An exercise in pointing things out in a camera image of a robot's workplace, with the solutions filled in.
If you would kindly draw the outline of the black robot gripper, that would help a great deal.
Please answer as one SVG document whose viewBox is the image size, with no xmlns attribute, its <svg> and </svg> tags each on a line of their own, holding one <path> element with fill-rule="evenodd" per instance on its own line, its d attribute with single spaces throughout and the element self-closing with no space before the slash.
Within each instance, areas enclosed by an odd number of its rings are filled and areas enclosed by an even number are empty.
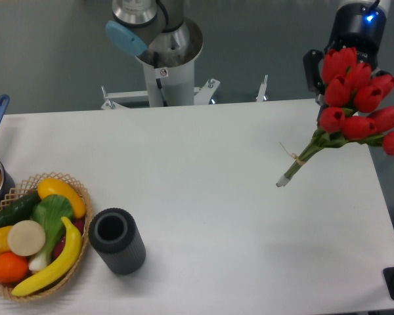
<svg viewBox="0 0 394 315">
<path fill-rule="evenodd" d="M 374 77 L 385 75 L 387 72 L 378 66 L 378 52 L 386 22 L 386 3 L 340 3 L 324 52 L 353 47 L 357 52 L 357 62 L 369 64 Z M 315 102 L 319 106 L 324 105 L 325 93 L 319 68 L 323 58 L 324 53 L 316 49 L 303 56 L 307 88 L 315 93 Z"/>
</svg>

